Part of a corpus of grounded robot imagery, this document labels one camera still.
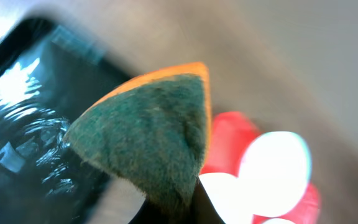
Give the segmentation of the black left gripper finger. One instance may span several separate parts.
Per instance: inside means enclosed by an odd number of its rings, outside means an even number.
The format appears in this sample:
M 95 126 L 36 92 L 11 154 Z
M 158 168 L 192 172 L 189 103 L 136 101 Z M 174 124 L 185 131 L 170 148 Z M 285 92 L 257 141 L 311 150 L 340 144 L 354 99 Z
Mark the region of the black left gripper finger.
M 163 212 L 147 197 L 129 224 L 225 224 L 225 222 L 218 215 L 201 181 L 198 180 L 191 205 L 178 216 Z

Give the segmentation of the white plate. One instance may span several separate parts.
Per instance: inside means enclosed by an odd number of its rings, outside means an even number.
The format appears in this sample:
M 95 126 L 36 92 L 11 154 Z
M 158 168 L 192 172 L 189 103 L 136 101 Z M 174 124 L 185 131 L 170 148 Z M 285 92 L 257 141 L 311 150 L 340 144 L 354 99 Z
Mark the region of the white plate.
M 257 137 L 239 168 L 250 212 L 263 217 L 288 213 L 305 194 L 311 169 L 309 147 L 299 134 L 273 131 Z
M 294 224 L 290 220 L 282 219 L 282 218 L 271 218 L 264 221 L 262 224 Z
M 215 211 L 225 224 L 252 223 L 252 214 L 235 176 L 218 172 L 201 174 L 199 179 Z

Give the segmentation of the white plate back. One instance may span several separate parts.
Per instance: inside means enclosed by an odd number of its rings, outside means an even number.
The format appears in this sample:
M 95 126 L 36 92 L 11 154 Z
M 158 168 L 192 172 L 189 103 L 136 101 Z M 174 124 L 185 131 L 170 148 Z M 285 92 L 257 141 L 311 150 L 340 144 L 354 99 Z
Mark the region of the white plate back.
M 305 194 L 311 169 L 309 147 L 299 134 L 273 131 L 257 137 L 239 168 L 250 212 L 263 217 L 288 213 Z

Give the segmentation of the orange green sponge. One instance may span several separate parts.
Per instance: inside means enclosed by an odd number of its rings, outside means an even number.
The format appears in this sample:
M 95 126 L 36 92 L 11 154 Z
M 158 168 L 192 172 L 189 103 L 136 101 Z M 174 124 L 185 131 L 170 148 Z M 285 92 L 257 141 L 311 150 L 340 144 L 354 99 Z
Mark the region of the orange green sponge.
M 63 139 L 83 161 L 180 217 L 211 142 L 208 69 L 195 62 L 132 78 L 88 108 Z

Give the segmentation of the red plastic tray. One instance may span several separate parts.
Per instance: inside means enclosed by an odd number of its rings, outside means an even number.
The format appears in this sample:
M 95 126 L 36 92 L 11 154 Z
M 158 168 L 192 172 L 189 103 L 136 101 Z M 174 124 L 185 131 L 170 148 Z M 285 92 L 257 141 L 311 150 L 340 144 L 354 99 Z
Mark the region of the red plastic tray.
M 212 141 L 208 158 L 200 175 L 218 172 L 231 174 L 238 179 L 244 194 L 244 186 L 239 181 L 239 168 L 246 149 L 262 134 L 264 133 L 259 131 L 240 112 L 230 111 L 217 115 L 213 120 Z M 263 223 L 271 218 L 282 218 L 296 224 L 314 224 L 318 221 L 320 206 L 319 191 L 310 179 L 305 194 L 288 213 L 279 217 L 263 217 L 250 213 L 252 214 L 252 223 Z

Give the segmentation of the black water basin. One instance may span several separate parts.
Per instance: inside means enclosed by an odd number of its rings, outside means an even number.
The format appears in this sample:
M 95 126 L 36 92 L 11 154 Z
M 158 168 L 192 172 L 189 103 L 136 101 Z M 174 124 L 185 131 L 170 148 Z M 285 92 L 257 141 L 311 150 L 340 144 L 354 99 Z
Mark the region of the black water basin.
M 83 35 L 43 17 L 0 42 L 0 223 L 85 223 L 108 175 L 63 136 L 102 96 L 129 79 Z

